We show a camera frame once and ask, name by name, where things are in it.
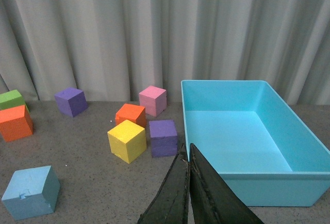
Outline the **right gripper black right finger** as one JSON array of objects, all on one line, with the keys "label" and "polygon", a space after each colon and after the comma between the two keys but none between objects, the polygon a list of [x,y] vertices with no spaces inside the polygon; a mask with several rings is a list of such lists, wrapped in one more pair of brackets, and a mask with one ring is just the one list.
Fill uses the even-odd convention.
[{"label": "right gripper black right finger", "polygon": [[195,223],[263,223],[190,144],[190,198]]}]

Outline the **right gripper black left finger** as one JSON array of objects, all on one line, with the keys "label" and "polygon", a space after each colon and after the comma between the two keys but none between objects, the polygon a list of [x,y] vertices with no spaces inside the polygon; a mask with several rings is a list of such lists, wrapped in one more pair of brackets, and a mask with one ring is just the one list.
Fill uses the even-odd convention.
[{"label": "right gripper black left finger", "polygon": [[138,223],[187,223],[190,191],[190,164],[182,144],[155,198],[140,215]]}]

